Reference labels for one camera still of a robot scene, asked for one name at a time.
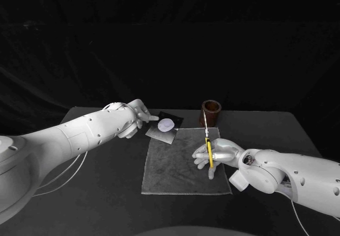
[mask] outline white cable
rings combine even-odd
[[[295,212],[297,220],[298,220],[298,222],[300,222],[298,214],[297,214],[295,207],[294,207],[294,202],[293,202],[293,209],[294,209],[294,212]]]
[[[52,180],[49,181],[43,186],[40,186],[38,189],[43,188],[45,186],[48,186],[52,182],[55,182],[58,180],[58,178],[63,175],[63,173],[68,171],[68,169],[72,167],[72,165],[75,164],[78,158],[79,158],[81,154],[78,155],[75,161],[72,162],[72,164],[69,165],[69,167],[66,168],[66,170],[61,173],[61,175]]]
[[[79,170],[79,168],[82,167],[82,164],[84,164],[84,161],[85,161],[85,158],[87,158],[87,153],[85,153],[85,156],[84,156],[84,160],[82,160],[82,163],[81,163],[81,165],[79,165],[79,167],[78,167],[78,169],[76,169],[76,172],[78,172],[78,170]],[[53,190],[50,190],[49,192],[46,192],[46,193],[52,193],[55,190],[58,190],[68,182],[69,182],[69,180],[74,178],[74,176],[75,176],[75,174],[76,174],[76,172],[74,173],[74,175],[71,176],[71,178],[68,179],[68,181],[56,188],[56,189],[53,189]]]

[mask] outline yellow screwdriver handle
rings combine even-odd
[[[209,138],[206,138],[206,145],[208,145],[210,168],[213,168],[213,153],[212,153],[212,144]]]

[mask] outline screw hole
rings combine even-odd
[[[13,151],[17,151],[17,147],[14,147],[14,146],[9,146],[9,149]]]
[[[340,194],[340,189],[339,189],[337,187],[334,187],[333,192],[334,192],[334,195],[339,196],[339,194]]]
[[[305,179],[301,178],[301,180],[300,180],[300,184],[301,184],[301,186],[304,186],[304,182],[305,182]]]

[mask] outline black curtain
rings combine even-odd
[[[199,109],[215,99],[225,110],[293,112],[329,155],[336,2],[9,1],[0,16],[0,135],[56,125],[74,106],[140,98]]]

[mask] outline white robotic arm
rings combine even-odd
[[[209,158],[205,146],[193,154],[203,160]],[[251,184],[264,193],[278,192],[295,203],[340,217],[340,163],[274,150],[244,150],[226,139],[213,140],[212,147],[213,161],[239,168],[229,179],[239,191]]]
[[[141,121],[159,120],[140,99],[111,103],[101,111],[22,136],[0,136],[0,224],[29,202],[50,172],[115,136],[130,138]]]

